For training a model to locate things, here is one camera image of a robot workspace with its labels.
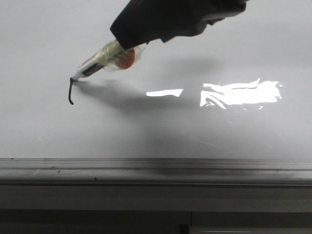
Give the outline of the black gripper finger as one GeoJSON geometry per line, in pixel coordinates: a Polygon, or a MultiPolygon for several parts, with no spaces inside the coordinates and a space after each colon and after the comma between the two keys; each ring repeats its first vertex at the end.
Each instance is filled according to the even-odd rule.
{"type": "Polygon", "coordinates": [[[129,49],[156,39],[200,35],[207,25],[244,12],[246,5],[245,0],[131,0],[110,30],[129,49]]]}

